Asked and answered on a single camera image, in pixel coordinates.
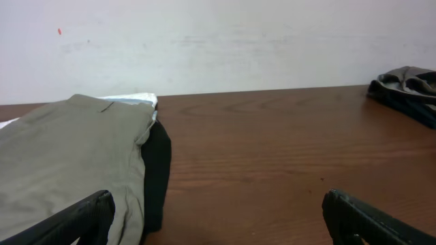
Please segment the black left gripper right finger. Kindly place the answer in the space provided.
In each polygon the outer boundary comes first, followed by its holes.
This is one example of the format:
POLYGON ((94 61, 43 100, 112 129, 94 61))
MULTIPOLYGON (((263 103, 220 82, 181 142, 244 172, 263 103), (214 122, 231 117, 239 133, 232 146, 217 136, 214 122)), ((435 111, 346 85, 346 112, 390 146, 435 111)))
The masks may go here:
POLYGON ((324 195, 322 210, 334 245, 435 243, 435 237, 337 189, 324 195))

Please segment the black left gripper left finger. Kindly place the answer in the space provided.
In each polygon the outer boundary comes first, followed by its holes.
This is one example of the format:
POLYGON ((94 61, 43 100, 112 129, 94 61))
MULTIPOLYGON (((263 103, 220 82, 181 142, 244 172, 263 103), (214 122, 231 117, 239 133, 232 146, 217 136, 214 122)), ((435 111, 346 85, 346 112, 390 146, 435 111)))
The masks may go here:
POLYGON ((100 190, 1 245, 106 245, 114 214, 112 193, 100 190))

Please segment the olive green shorts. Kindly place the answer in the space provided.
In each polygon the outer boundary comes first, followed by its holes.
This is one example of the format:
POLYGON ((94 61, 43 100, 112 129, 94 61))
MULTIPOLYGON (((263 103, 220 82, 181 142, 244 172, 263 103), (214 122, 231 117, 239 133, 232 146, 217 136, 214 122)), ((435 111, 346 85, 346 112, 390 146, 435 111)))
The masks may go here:
POLYGON ((138 244, 144 228, 141 147, 154 107, 84 95, 39 107, 1 130, 1 238, 100 191, 112 193, 110 244, 138 244))

